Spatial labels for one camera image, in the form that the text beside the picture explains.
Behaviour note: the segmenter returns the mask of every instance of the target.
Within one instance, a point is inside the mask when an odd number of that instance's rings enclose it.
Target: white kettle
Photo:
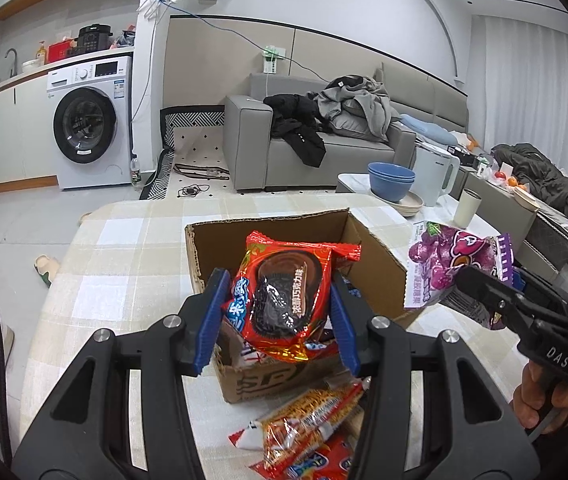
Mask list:
[[[441,195],[450,193],[458,176],[459,159],[432,144],[418,144],[415,148],[415,182],[411,192],[426,207],[433,207]]]

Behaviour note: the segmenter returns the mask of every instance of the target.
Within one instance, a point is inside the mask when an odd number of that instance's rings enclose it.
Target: blue bowl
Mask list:
[[[371,162],[368,165],[369,173],[376,173],[380,176],[391,177],[396,180],[405,179],[415,179],[415,173],[413,170],[409,170],[403,166],[397,166],[397,164],[391,164],[389,162]]]
[[[377,175],[379,178],[383,178],[384,180],[392,180],[393,182],[399,182],[400,184],[404,184],[406,182],[415,182],[414,178],[399,178],[397,176],[387,176],[377,173],[376,171],[369,171],[368,174]]]
[[[368,172],[368,177],[371,191],[379,198],[388,200],[388,202],[399,202],[408,194],[413,185],[412,180],[408,182],[398,182],[371,171]]]

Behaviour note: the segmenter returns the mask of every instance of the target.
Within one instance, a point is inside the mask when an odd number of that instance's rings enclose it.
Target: faucet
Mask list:
[[[10,77],[14,77],[17,75],[17,51],[14,48],[10,48],[8,49],[8,51],[6,52],[6,56],[4,57],[8,57],[8,54],[10,54],[11,52],[15,54],[15,62],[13,63],[12,68],[10,69]]]

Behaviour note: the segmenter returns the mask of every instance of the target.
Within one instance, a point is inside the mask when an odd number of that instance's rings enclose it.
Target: water bottle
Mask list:
[[[130,180],[132,186],[135,189],[142,189],[142,172],[139,171],[139,161],[137,160],[137,155],[132,154],[132,160],[130,161]]]

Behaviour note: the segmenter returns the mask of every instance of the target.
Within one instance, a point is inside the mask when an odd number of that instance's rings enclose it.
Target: human hand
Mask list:
[[[539,420],[538,410],[544,406],[546,393],[538,382],[542,377],[543,368],[529,361],[522,370],[522,384],[515,388],[513,393],[512,407],[520,424],[526,429],[536,427]],[[559,383],[553,390],[553,406],[560,408],[560,412],[554,420],[542,431],[542,434],[552,433],[558,430],[568,417],[568,384]]]

